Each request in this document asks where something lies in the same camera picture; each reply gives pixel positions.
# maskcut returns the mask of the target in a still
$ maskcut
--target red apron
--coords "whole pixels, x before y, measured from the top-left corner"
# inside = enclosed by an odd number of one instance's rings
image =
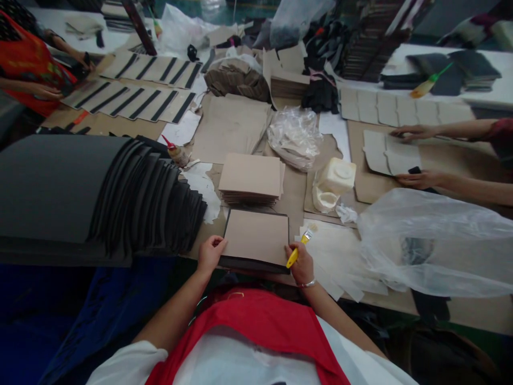
[[[41,39],[21,28],[4,12],[0,13],[21,36],[20,41],[0,41],[0,67],[7,79],[39,83],[57,89],[76,82],[73,75],[53,60]],[[5,92],[45,117],[59,106],[59,101],[44,101],[32,94],[19,91]]]
[[[310,307],[240,286],[224,293],[194,321],[167,360],[153,368],[146,385],[172,385],[199,339],[218,325],[236,330],[261,347],[310,357],[323,385],[349,385]]]

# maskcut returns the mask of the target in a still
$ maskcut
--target glue bottle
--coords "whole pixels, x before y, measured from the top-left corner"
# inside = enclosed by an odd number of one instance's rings
[[[178,167],[185,167],[189,162],[189,157],[187,156],[185,151],[180,146],[177,146],[176,144],[168,141],[165,136],[162,137],[167,143],[167,152],[171,159],[175,162],[175,164]]]

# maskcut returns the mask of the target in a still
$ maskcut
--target red sleeve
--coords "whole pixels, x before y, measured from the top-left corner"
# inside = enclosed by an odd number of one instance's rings
[[[513,119],[500,119],[492,124],[490,131],[478,139],[482,142],[511,145],[513,147]]]

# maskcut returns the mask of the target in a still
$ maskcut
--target bracelet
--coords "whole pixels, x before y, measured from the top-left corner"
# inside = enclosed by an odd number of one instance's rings
[[[296,285],[298,286],[298,288],[300,289],[304,289],[304,288],[307,288],[307,287],[310,287],[310,286],[313,286],[317,283],[317,280],[314,278],[314,280],[312,282],[309,282],[309,283],[297,283],[296,282]]]

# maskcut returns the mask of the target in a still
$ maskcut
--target white plastic bag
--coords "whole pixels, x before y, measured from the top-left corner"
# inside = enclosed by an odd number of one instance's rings
[[[454,297],[513,293],[513,221],[494,211],[393,189],[357,224],[368,268],[394,289]]]
[[[162,35],[160,44],[162,51],[183,52],[192,44],[198,50],[208,46],[206,35],[219,26],[204,22],[200,18],[191,19],[177,7],[166,4],[160,20]]]
[[[334,0],[281,0],[271,24],[271,48],[291,47],[305,37],[310,23],[335,6]]]
[[[285,162],[308,172],[319,154],[322,135],[317,129],[317,114],[312,109],[285,107],[278,111],[267,128],[271,148]]]

